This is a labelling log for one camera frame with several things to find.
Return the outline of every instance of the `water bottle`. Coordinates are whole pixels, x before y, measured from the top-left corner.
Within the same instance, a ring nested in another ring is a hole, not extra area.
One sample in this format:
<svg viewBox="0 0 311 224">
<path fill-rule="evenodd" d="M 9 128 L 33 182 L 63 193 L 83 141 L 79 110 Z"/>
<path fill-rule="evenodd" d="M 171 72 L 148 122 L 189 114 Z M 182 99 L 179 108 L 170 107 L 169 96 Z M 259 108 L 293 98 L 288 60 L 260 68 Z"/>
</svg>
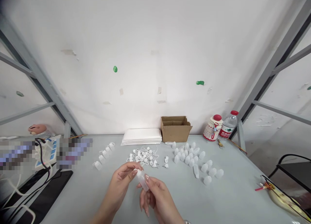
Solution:
<svg viewBox="0 0 311 224">
<path fill-rule="evenodd" d="M 237 124 L 237 115 L 239 112 L 231 111 L 231 114 L 224 120 L 221 130 L 218 135 L 218 139 L 224 141 L 229 138 L 233 129 Z"/>
</svg>

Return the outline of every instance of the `fingernail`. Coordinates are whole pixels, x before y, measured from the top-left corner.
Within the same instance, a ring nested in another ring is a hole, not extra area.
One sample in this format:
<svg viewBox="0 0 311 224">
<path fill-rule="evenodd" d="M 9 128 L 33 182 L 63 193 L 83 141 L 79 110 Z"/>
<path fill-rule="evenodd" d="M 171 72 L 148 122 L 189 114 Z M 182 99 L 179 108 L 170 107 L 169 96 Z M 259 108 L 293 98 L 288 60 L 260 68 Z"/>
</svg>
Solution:
<svg viewBox="0 0 311 224">
<path fill-rule="evenodd" d="M 132 171 L 132 176 L 135 176 L 137 174 L 137 170 Z"/>
<path fill-rule="evenodd" d="M 146 179 L 146 182 L 149 183 L 150 181 L 149 175 L 145 174 L 145 179 Z"/>
</svg>

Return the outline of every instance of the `cardboard box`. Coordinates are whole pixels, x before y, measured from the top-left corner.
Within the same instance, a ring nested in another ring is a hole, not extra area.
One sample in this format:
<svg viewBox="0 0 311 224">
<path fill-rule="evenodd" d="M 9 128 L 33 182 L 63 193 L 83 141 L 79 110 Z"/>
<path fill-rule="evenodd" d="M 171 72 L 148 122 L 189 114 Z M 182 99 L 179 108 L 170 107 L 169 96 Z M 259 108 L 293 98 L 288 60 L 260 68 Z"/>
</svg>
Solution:
<svg viewBox="0 0 311 224">
<path fill-rule="evenodd" d="M 161 132 L 163 142 L 187 142 L 191 124 L 186 116 L 162 116 Z"/>
</svg>

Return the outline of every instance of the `red bottle cap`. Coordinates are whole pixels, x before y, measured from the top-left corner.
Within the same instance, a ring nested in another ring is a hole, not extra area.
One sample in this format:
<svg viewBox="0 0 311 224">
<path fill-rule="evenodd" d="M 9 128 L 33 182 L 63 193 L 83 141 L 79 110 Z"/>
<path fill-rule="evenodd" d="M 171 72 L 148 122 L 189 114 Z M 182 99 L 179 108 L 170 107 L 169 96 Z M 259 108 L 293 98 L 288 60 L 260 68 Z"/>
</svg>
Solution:
<svg viewBox="0 0 311 224">
<path fill-rule="evenodd" d="M 233 115 L 238 115 L 239 112 L 238 112 L 238 111 L 231 111 L 231 114 L 233 114 Z"/>
<path fill-rule="evenodd" d="M 213 118 L 216 121 L 220 121 L 221 120 L 221 116 L 220 115 L 214 115 Z"/>
</svg>

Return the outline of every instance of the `stack of white paper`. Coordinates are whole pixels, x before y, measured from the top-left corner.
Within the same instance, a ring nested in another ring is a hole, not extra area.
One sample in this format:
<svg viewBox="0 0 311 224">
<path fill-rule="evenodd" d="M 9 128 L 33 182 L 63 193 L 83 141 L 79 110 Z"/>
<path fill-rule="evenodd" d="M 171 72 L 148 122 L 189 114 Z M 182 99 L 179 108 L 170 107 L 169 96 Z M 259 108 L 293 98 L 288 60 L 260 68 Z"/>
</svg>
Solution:
<svg viewBox="0 0 311 224">
<path fill-rule="evenodd" d="M 158 128 L 128 129 L 121 145 L 160 144 L 161 141 L 162 135 Z"/>
</svg>

